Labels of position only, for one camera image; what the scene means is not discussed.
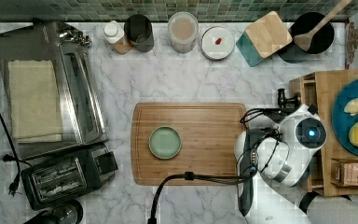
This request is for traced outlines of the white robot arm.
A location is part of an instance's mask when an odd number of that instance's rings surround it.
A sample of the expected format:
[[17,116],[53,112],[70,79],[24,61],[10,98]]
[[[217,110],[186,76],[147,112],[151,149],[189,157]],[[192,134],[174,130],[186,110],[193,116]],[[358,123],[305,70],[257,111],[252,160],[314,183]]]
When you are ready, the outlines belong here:
[[306,213],[270,187],[273,180],[298,185],[309,171],[314,154],[326,142],[326,129],[313,105],[270,109],[275,125],[249,129],[235,143],[238,207],[248,224],[311,224]]

